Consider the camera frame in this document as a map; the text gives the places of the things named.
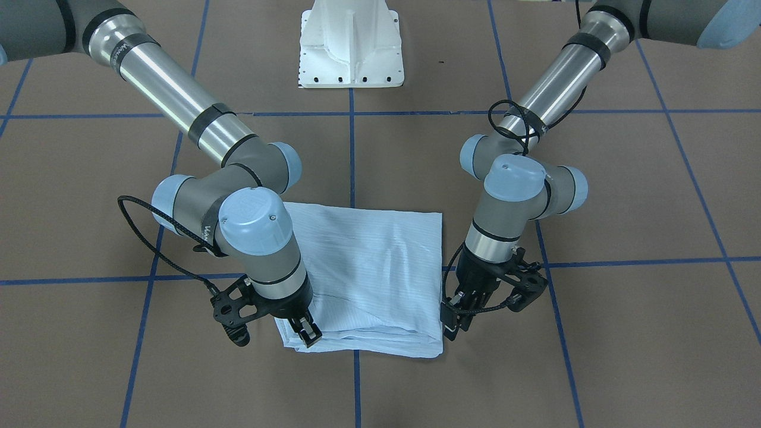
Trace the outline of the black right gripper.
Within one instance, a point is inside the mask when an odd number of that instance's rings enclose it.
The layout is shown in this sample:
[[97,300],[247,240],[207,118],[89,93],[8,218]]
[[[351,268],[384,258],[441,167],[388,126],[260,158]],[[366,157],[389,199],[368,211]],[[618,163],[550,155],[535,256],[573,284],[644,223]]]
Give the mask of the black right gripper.
[[312,284],[308,278],[295,293],[280,299],[259,295],[246,276],[241,276],[223,291],[211,284],[213,317],[221,324],[230,341],[239,347],[250,343],[247,323],[266,315],[287,320],[304,346],[312,347],[322,338],[321,330],[309,310],[312,298]]

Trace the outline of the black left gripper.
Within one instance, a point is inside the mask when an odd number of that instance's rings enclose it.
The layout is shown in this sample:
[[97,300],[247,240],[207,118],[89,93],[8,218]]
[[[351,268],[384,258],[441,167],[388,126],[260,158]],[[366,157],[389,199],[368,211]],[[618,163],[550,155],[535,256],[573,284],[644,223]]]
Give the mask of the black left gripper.
[[[526,249],[514,247],[508,252],[508,260],[495,263],[476,257],[464,244],[455,252],[455,306],[440,303],[439,314],[443,336],[455,341],[459,330],[467,332],[473,318],[480,313],[510,309],[520,312],[539,298],[548,287],[548,279],[541,274],[541,263],[525,261]],[[491,295],[500,284],[512,287],[511,293],[497,306],[487,307]],[[468,313],[460,314],[460,309]]]

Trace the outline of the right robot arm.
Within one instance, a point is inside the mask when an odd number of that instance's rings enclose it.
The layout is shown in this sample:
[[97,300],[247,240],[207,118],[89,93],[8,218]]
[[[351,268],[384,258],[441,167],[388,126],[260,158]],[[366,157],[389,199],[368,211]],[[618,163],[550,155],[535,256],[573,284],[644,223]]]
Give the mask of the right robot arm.
[[144,22],[118,1],[3,1],[2,63],[79,52],[111,68],[218,164],[195,178],[171,174],[152,201],[133,202],[152,212],[166,230],[196,242],[196,252],[232,257],[244,274],[220,290],[178,266],[149,241],[155,257],[202,282],[213,317],[239,347],[249,344],[247,323],[272,315],[284,319],[307,347],[322,333],[309,306],[312,285],[282,194],[301,178],[301,158],[285,143],[264,143],[236,114],[168,55]]

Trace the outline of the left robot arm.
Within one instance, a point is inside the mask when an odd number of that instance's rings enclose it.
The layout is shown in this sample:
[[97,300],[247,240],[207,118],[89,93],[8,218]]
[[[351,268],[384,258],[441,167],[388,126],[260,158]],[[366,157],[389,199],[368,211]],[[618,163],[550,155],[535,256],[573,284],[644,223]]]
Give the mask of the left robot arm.
[[483,192],[464,241],[454,252],[457,284],[441,279],[443,336],[454,341],[479,314],[518,313],[543,295],[541,262],[522,244],[531,222],[565,216],[586,202],[588,179],[576,167],[534,156],[546,135],[578,108],[612,58],[638,42],[686,51],[728,51],[759,30],[758,1],[596,1],[578,15],[575,33],[519,100],[487,111],[491,130],[468,138],[460,167]]

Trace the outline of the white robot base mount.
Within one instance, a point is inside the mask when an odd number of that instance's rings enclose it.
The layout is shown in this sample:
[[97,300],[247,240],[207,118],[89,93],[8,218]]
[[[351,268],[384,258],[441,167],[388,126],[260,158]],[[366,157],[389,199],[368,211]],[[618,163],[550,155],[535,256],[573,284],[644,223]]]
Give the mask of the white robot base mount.
[[405,81],[399,14],[385,1],[316,1],[301,14],[302,89],[388,89]]

